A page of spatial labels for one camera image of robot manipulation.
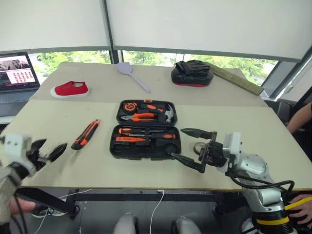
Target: white roller blind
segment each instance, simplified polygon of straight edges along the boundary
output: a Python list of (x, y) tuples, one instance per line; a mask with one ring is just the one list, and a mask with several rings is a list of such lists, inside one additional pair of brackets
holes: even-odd
[(108, 46), (101, 0), (2, 0), (0, 51)]
[(302, 59), (311, 0), (108, 0), (114, 46)]

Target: yellow ring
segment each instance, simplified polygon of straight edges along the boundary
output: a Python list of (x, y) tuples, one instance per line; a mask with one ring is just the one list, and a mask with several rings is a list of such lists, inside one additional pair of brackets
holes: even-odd
[(261, 220), (261, 219), (257, 219), (257, 223), (258, 224), (262, 224), (262, 225), (268, 225), (268, 226), (275, 226), (275, 225), (281, 225), (284, 223), (288, 223), (289, 222), (289, 218), (282, 218), (279, 220)]

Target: laptop screen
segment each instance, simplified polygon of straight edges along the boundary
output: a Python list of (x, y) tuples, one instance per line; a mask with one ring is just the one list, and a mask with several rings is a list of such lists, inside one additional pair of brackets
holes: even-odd
[(26, 52), (0, 55), (0, 91), (39, 88)]

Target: white cable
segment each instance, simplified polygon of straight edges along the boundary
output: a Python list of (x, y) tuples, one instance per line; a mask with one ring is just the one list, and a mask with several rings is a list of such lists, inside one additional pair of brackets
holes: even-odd
[(77, 193), (73, 193), (73, 194), (69, 194), (69, 195), (65, 195), (65, 196), (60, 196), (59, 198), (63, 198), (63, 197), (67, 197), (67, 196), (71, 196), (71, 195), (74, 195), (74, 194), (81, 194), (81, 193), (85, 193), (87, 191), (90, 191), (92, 189), (88, 189), (88, 190), (85, 190), (85, 191), (81, 191), (81, 192), (77, 192)]
[(164, 195), (165, 195), (165, 190), (162, 190), (162, 196), (161, 196), (161, 199), (159, 201), (159, 203), (156, 205), (155, 209), (153, 210), (153, 213), (152, 213), (152, 217), (151, 217), (151, 224), (150, 224), (150, 234), (152, 234), (152, 220), (153, 220), (153, 216), (154, 216), (154, 213), (155, 213), (155, 210), (157, 209), (157, 207), (160, 205), (162, 199), (164, 198)]
[[(69, 195), (65, 195), (65, 196), (60, 196), (59, 199), (61, 199), (61, 198), (63, 198), (63, 197), (71, 196), (71, 195), (74, 195), (74, 194), (85, 193), (85, 192), (90, 191), (90, 190), (92, 190), (92, 189), (88, 189), (88, 190), (85, 190), (85, 191), (81, 191), (81, 192), (78, 192), (78, 193), (73, 193), (73, 194), (69, 194)], [(45, 218), (47, 217), (47, 214), (48, 214), (48, 208), (47, 208), (47, 210), (46, 210), (46, 212), (45, 212), (45, 215), (44, 215), (44, 217), (43, 217), (43, 220), (41, 221), (41, 223), (40, 223), (40, 225), (39, 225), (37, 231), (35, 231), (34, 234), (37, 234), (37, 232), (40, 230), (40, 228), (41, 228), (41, 226), (42, 226), (42, 224), (43, 224)]]
[(43, 219), (42, 219), (42, 221), (41, 221), (41, 223), (40, 223), (40, 226), (38, 227), (37, 231), (34, 232), (34, 234), (37, 234), (37, 232), (39, 232), (39, 230), (40, 230), (40, 228), (41, 228), (41, 226), (42, 226), (42, 224), (43, 224), (45, 218), (47, 217), (47, 214), (48, 214), (48, 209), (47, 209), (46, 212), (45, 212), (45, 215), (44, 215), (44, 217), (43, 217)]

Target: window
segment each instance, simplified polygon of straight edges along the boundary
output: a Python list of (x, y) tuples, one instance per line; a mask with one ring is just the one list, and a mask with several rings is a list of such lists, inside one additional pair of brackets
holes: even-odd
[(197, 59), (212, 63), (221, 68), (238, 68), (242, 70), (247, 80), (259, 86), (265, 81), (278, 62), (275, 60), (257, 58), (170, 54), (141, 51), (123, 51), (123, 56), (124, 61), (128, 61), (133, 65), (174, 66), (174, 64), (178, 61)]
[(111, 63), (108, 51), (73, 51), (30, 54), (39, 83), (42, 84), (61, 62)]

